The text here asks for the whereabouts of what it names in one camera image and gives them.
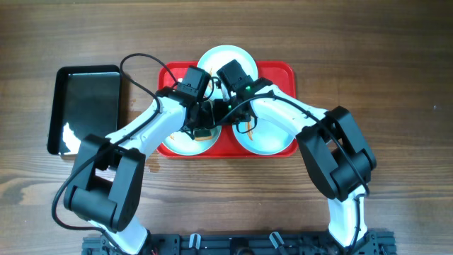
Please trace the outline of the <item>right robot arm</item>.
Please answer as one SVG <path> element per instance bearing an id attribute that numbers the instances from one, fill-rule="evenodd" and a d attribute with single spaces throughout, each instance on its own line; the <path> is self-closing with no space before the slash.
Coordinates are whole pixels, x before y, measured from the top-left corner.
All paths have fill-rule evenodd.
<path id="1" fill-rule="evenodd" d="M 377 160 L 350 111 L 326 110 L 288 96 L 266 78 L 252 79 L 232 60 L 217 71 L 231 94 L 227 106 L 215 106 L 215 123 L 239 124 L 249 117 L 266 120 L 293 136 L 315 187 L 328 199 L 328 231 L 352 254 L 367 232 L 363 200 Z"/>

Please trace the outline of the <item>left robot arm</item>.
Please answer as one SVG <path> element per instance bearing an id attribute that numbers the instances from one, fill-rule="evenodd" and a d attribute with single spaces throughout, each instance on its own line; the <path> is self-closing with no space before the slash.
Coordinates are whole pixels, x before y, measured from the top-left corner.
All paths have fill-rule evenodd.
<path id="1" fill-rule="evenodd" d="M 71 174 L 55 200 L 89 222 L 86 230 L 102 234 L 103 249 L 151 253 L 149 230 L 135 215 L 145 162 L 172 133 L 194 132 L 212 123 L 212 116 L 202 112 L 211 79 L 205 70 L 189 67 L 175 87 L 153 93 L 151 105 L 124 128 L 105 137 L 88 135 L 81 141 Z"/>

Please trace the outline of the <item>green orange sponge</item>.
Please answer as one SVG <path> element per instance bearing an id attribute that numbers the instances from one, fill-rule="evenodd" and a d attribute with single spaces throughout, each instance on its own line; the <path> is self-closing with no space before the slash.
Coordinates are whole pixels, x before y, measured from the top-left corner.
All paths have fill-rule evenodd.
<path id="1" fill-rule="evenodd" d="M 196 129 L 193 131 L 195 141 L 206 141 L 213 138 L 212 131 L 210 129 Z"/>

